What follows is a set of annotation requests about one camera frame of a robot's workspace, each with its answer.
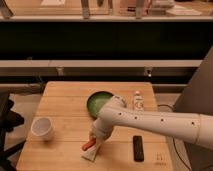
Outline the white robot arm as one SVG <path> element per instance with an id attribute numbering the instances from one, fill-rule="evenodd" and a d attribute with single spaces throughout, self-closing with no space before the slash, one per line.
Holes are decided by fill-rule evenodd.
<path id="1" fill-rule="evenodd" d="M 115 126 L 124 126 L 174 137 L 213 150 L 213 116 L 132 110 L 126 107 L 121 96 L 105 100 L 90 97 L 87 109 L 95 117 L 92 133 L 103 141 L 111 136 Z"/>

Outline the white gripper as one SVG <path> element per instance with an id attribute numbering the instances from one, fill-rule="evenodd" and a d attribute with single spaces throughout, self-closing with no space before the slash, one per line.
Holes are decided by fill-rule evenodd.
<path id="1" fill-rule="evenodd" d="M 113 127 L 101 119 L 96 119 L 92 125 L 89 135 L 99 141 L 106 141 L 112 134 Z"/>

